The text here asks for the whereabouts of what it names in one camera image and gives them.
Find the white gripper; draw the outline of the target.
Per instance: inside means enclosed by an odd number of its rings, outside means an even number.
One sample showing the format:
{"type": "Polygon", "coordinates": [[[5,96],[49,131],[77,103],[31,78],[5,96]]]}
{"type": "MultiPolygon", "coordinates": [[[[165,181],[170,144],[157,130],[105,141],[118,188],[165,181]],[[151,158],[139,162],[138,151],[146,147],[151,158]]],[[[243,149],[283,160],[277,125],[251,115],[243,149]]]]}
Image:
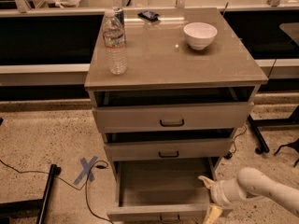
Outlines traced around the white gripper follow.
{"type": "Polygon", "coordinates": [[[234,202],[245,200],[245,191],[235,178],[215,182],[206,176],[199,175],[198,179],[207,189],[210,189],[211,199],[215,203],[208,207],[203,224],[214,224],[223,212],[221,206],[230,206],[234,202]]]}

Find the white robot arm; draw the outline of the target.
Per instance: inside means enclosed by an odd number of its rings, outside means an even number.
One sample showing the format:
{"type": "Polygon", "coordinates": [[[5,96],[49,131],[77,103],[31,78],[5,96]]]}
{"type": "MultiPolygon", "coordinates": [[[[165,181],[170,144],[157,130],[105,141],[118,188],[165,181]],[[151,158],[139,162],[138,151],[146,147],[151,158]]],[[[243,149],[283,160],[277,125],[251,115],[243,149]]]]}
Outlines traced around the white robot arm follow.
{"type": "Polygon", "coordinates": [[[299,190],[270,179],[261,171],[245,167],[230,180],[214,181],[198,177],[209,190],[212,204],[208,207],[204,224],[214,224],[226,207],[234,202],[250,202],[268,198],[299,217],[299,190]]]}

